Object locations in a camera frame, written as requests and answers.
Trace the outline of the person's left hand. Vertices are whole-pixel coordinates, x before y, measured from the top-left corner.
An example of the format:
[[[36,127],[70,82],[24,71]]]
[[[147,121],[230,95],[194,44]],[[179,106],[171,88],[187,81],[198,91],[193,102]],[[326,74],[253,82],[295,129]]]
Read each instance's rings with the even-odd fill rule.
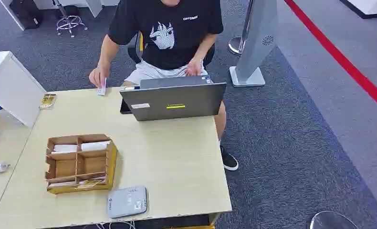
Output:
[[[197,76],[201,75],[202,72],[202,59],[193,57],[190,62],[187,64],[185,73],[186,76]]]

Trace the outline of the person's right hand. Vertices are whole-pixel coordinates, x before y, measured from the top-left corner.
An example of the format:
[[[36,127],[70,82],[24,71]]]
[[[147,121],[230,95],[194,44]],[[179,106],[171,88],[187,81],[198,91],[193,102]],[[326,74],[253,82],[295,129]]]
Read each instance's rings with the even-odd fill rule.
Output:
[[[110,75],[109,65],[98,65],[89,74],[89,80],[97,88],[104,88],[106,85],[106,79]]]

